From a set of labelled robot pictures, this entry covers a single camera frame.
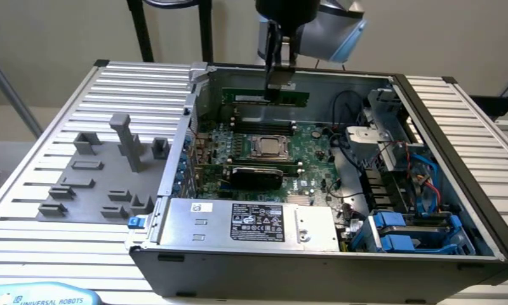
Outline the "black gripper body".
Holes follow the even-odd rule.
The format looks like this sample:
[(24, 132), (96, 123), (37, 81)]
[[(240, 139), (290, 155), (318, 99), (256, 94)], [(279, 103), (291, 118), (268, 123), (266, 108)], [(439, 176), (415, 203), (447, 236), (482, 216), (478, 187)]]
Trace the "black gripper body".
[(275, 21), (284, 33), (292, 33), (316, 18), (320, 0), (256, 0), (255, 6), (259, 14)]

